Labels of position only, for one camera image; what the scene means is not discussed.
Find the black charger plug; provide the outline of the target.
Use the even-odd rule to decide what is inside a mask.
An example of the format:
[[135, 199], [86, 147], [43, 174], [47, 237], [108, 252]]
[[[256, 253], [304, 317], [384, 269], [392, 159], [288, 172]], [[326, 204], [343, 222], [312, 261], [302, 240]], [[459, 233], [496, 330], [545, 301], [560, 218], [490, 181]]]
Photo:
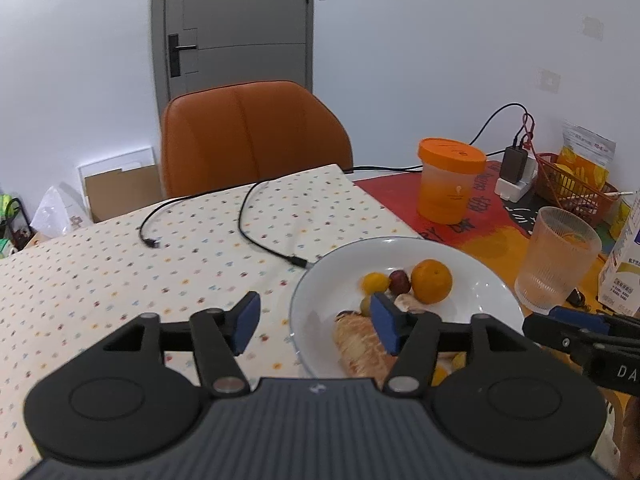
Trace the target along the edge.
[[500, 166], [500, 178], [506, 182], [518, 184], [523, 177], [527, 159], [528, 153], [525, 148], [519, 146], [506, 148]]

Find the large orange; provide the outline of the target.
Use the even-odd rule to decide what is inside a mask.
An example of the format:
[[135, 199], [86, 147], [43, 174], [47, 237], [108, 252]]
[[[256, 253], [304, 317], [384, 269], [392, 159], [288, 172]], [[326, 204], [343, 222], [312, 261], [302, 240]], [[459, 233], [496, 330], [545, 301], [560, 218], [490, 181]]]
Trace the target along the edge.
[[450, 270], [435, 259], [418, 263], [411, 272], [410, 280], [413, 296], [422, 304], [437, 304], [445, 300], [454, 284]]

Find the brown longan fruit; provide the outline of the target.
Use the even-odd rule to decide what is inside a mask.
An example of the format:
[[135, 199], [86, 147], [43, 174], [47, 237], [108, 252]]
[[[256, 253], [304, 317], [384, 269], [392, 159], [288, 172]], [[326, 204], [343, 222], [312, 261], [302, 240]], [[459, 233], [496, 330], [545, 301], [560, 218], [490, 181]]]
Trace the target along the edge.
[[370, 316], [370, 307], [371, 307], [371, 296], [365, 296], [362, 298], [360, 302], [360, 314], [363, 316]]

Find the grey door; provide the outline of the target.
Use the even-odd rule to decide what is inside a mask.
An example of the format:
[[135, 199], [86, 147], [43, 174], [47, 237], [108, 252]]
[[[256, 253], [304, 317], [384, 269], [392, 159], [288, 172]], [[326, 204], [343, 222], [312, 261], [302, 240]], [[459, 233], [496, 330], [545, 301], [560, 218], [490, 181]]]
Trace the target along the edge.
[[[312, 87], [312, 0], [151, 0], [157, 107], [186, 93], [263, 80]], [[169, 77], [167, 36], [196, 50]]]

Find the white milk carton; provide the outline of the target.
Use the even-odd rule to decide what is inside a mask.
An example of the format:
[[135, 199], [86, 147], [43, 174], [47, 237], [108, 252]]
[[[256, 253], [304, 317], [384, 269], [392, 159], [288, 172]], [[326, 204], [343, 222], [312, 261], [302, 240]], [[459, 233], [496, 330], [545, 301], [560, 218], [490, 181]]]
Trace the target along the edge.
[[638, 318], [640, 308], [639, 193], [620, 236], [599, 274], [598, 299], [605, 307]]

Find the orange leather chair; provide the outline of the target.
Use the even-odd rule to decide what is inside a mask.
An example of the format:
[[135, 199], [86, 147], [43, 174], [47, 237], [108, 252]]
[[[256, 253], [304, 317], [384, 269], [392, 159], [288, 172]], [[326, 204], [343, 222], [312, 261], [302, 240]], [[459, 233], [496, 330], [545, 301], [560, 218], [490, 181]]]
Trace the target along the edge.
[[163, 112], [160, 154], [169, 197], [354, 164], [341, 122], [292, 81], [230, 84], [178, 96]]

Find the red cherry tomato in plate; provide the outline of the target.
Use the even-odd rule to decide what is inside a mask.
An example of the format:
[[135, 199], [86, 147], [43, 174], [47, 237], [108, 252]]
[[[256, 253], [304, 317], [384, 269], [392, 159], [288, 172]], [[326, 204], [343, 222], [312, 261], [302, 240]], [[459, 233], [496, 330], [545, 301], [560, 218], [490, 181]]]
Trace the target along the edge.
[[404, 270], [393, 270], [393, 272], [388, 276], [388, 279], [390, 280], [388, 290], [394, 296], [408, 294], [412, 289], [409, 275]]

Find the black metal rack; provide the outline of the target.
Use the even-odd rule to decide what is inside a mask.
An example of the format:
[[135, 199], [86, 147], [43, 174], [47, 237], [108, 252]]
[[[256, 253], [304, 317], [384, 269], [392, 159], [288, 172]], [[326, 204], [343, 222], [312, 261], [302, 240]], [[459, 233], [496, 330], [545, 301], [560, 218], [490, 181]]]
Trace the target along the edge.
[[1, 196], [1, 237], [20, 252], [32, 241], [36, 231], [30, 225], [26, 210], [18, 197]]

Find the snack bag in basket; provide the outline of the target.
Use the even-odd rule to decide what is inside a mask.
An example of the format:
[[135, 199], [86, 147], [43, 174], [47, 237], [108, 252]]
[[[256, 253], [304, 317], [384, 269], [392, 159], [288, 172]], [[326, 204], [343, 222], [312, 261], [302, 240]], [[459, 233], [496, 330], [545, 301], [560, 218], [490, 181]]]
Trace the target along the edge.
[[563, 145], [556, 160], [578, 181], [598, 191], [604, 188], [615, 156], [616, 143], [591, 130], [564, 122]]

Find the small orange kumquat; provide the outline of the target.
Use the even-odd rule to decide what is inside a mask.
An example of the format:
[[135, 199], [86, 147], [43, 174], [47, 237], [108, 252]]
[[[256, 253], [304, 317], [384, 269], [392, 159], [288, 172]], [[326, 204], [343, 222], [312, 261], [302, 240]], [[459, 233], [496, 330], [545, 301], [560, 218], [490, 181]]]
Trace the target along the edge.
[[465, 352], [442, 352], [439, 353], [431, 385], [439, 386], [447, 377], [457, 370], [462, 370], [466, 364]]

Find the small tangerine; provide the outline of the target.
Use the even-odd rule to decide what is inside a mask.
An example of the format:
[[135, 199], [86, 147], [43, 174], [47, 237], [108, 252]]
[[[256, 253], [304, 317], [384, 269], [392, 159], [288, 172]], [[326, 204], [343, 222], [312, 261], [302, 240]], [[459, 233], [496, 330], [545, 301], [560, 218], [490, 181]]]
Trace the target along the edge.
[[378, 292], [384, 294], [389, 287], [390, 277], [381, 272], [368, 273], [360, 281], [360, 288], [366, 296], [371, 296]]

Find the white board against wall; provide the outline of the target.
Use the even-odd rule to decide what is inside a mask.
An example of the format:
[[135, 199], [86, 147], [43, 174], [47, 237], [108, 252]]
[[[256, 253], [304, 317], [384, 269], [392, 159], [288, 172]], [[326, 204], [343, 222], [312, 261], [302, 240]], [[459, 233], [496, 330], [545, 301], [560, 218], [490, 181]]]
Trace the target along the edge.
[[85, 180], [96, 174], [115, 170], [129, 171], [154, 165], [155, 157], [152, 148], [140, 148], [140, 150], [107, 157], [96, 162], [88, 162], [79, 166], [78, 172], [81, 180]]

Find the white plastic bag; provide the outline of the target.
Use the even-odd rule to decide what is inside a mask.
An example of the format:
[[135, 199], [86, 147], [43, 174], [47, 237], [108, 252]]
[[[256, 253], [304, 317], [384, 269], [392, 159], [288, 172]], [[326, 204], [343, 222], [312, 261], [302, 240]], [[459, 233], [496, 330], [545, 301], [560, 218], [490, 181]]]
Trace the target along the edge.
[[92, 225], [84, 196], [63, 182], [47, 189], [30, 222], [37, 233], [49, 240]]

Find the red orange table mat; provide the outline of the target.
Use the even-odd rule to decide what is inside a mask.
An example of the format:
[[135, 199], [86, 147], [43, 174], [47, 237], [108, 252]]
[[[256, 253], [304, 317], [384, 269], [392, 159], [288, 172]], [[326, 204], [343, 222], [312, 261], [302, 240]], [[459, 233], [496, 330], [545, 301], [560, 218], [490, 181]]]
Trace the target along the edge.
[[438, 224], [418, 214], [418, 174], [363, 171], [352, 180], [426, 240], [462, 250], [513, 287], [537, 212], [548, 202], [532, 192], [516, 204], [504, 202], [494, 193], [497, 177], [498, 165], [490, 162], [476, 178], [469, 208], [458, 224]]

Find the white power strip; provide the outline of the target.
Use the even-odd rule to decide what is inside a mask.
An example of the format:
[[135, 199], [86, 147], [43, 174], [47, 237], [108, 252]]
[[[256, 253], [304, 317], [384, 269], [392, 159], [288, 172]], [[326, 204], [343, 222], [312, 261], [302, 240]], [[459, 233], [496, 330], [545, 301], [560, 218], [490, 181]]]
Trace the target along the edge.
[[496, 182], [495, 193], [502, 200], [515, 204], [532, 188], [537, 174], [537, 163], [533, 159], [529, 159], [521, 179], [516, 183], [511, 183], [503, 178], [499, 178]]

